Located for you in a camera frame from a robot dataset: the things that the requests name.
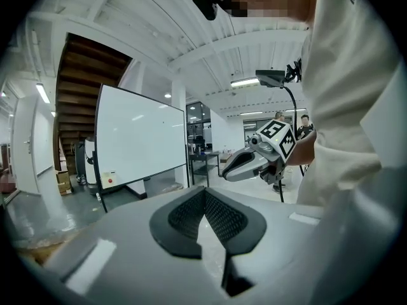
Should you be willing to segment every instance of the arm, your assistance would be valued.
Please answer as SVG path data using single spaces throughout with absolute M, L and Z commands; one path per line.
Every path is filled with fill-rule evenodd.
M 307 137 L 297 141 L 293 153 L 287 160 L 287 165 L 309 165 L 314 160 L 314 142 L 317 138 L 317 132 L 311 132 Z

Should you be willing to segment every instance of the desk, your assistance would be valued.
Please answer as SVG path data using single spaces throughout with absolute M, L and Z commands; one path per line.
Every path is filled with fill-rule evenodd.
M 195 175 L 206 175 L 208 187 L 209 187 L 209 171 L 212 170 L 214 167 L 217 167 L 217 174 L 221 177 L 221 172 L 219 169 L 219 153 L 218 152 L 211 152 L 209 154 L 204 155 L 197 155 L 197 154 L 190 154 L 190 164 L 191 164 L 191 176 L 192 176 L 192 185 L 195 185 Z M 217 158 L 217 165 L 208 165 L 208 160 L 212 158 Z M 204 161 L 205 166 L 198 168 L 194 171 L 193 169 L 193 162 L 194 161 Z

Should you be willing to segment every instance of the ceiling light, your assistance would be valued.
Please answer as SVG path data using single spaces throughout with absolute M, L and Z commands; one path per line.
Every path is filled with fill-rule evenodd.
M 262 114 L 263 112 L 240 113 L 240 115 Z
M 48 96 L 45 93 L 44 86 L 42 84 L 36 84 L 36 87 L 37 87 L 37 90 L 38 90 L 39 94 L 43 98 L 44 102 L 47 103 L 47 104 L 51 103 L 50 99 L 48 98 Z
M 241 86 L 245 86 L 245 85 L 252 85 L 252 84 L 258 84 L 258 83 L 260 83 L 259 79 L 252 78 L 252 79 L 233 81 L 230 84 L 232 87 L 241 87 Z
M 132 118 L 132 121 L 137 121 L 138 119 L 141 119 L 143 117 L 144 117 L 144 115 L 136 116 L 135 118 Z
M 306 111 L 306 110 L 307 109 L 297 109 L 297 112 L 298 111 Z M 295 110 L 294 109 L 287 109 L 286 112 L 295 112 Z

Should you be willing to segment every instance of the black cable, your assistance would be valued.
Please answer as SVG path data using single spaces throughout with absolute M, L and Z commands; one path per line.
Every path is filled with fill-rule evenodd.
M 108 213 L 107 208 L 106 208 L 106 204 L 104 203 L 103 197 L 101 195 L 100 195 L 100 200 L 102 202 L 102 206 L 103 206 L 103 209 L 104 209 L 105 213 Z
M 296 103 L 296 101 L 294 99 L 294 95 L 291 92 L 291 90 L 288 87 L 283 87 L 283 88 L 288 92 L 288 94 L 290 95 L 291 100 L 293 101 L 293 104 L 294 104 L 294 128 L 293 129 L 294 129 L 295 141 L 297 141 L 298 140 L 298 136 L 297 136 L 297 103 Z M 301 165 L 300 165 L 300 170 L 301 170 L 301 174 L 304 176 L 304 170 L 303 170 L 303 167 Z
M 279 180 L 279 189 L 280 189 L 280 200 L 282 203 L 284 203 L 284 197 L 282 196 L 282 184 L 281 180 Z

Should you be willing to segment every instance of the white pillar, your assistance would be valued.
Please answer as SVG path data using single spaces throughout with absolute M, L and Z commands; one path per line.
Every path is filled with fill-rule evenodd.
M 181 109 L 184 111 L 184 122 L 186 123 L 186 96 L 185 96 L 185 86 L 181 80 L 177 79 L 172 82 L 172 106 Z M 186 140 L 186 127 L 184 128 L 185 136 L 185 145 L 187 144 Z M 186 189 L 188 187 L 188 178 L 186 175 L 186 166 L 182 166 L 175 169 L 176 171 L 176 182 L 182 184 Z
M 133 61 L 121 78 L 119 87 L 141 94 L 145 70 L 146 65 L 144 63 Z

